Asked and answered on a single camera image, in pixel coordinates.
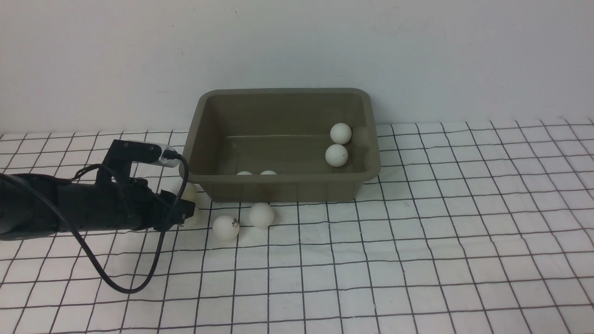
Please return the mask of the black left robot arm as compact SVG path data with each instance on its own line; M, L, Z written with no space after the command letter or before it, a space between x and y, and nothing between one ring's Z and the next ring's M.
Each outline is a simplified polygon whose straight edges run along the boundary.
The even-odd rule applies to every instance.
M17 174L16 179L44 195L79 232L169 230L194 215L195 203L175 201L176 194L153 192L147 180L131 178L120 192L115 182L74 183L42 174ZM39 238L68 232L68 225L40 199L2 180L1 239Z

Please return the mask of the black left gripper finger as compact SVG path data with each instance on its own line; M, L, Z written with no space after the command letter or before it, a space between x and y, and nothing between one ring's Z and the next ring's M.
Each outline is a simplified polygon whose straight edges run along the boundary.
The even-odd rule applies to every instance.
M174 212L190 214L190 202L186 199L180 198L178 201L177 199L178 193L168 192L166 190L161 190L158 193L159 201L162 203L164 207L164 211L166 214L174 210Z
M183 225L184 220L188 217L191 217L192 215L193 214L176 213L171 218L168 218L168 214L164 214L155 223L155 230L158 232L169 231L178 225Z

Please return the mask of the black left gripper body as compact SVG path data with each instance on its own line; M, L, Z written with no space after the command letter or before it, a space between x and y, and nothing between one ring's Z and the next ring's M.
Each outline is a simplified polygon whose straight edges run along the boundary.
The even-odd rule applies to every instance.
M163 225L163 203L145 179L117 184L78 184L58 179L58 209L78 231L146 230Z

